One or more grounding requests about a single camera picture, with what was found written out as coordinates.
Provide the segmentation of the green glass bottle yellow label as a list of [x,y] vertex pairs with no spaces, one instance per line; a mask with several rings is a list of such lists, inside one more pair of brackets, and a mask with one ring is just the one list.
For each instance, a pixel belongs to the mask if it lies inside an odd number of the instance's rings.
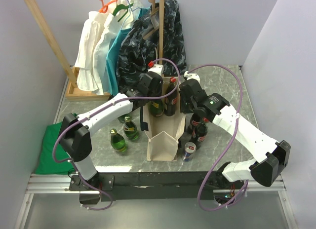
[[162,116],[164,112],[164,106],[162,99],[152,100],[149,107],[150,113],[154,117]]

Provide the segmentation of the beige canvas tote bag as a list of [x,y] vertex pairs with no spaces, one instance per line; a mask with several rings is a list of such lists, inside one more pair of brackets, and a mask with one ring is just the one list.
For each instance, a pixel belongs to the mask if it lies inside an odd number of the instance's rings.
[[143,107],[142,124],[148,137],[148,161],[176,161],[179,139],[185,131],[186,115],[180,112],[180,95],[177,95],[175,115],[154,117],[151,103]]

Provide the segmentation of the dark cola bottle red cap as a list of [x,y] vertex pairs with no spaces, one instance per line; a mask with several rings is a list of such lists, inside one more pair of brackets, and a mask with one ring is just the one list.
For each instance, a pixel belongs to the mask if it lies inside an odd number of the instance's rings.
[[[166,89],[166,94],[171,92],[175,88],[177,79],[175,77],[171,77],[169,79],[169,85]],[[169,96],[165,97],[164,99],[164,114],[166,116],[173,116],[176,112],[176,106],[177,106],[177,97],[178,92],[175,90],[172,92]]]

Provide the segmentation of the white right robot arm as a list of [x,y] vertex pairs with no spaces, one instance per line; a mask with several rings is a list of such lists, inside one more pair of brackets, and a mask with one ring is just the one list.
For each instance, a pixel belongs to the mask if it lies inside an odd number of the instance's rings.
[[227,189],[236,181],[255,180],[270,187],[288,164],[290,144],[285,140],[278,142],[261,132],[220,94],[207,95],[195,79],[180,84],[179,93],[182,113],[197,114],[235,135],[235,139],[253,156],[248,161],[222,165],[217,172],[217,185]]

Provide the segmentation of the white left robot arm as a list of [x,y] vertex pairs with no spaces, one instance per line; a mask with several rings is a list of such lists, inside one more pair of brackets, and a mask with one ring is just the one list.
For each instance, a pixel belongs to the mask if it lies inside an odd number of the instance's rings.
[[84,114],[64,117],[58,141],[82,175],[81,184],[85,189],[91,191],[100,186],[99,172],[90,157],[91,137],[114,119],[144,106],[161,93],[162,74],[148,71],[135,86],[124,88],[106,103]]

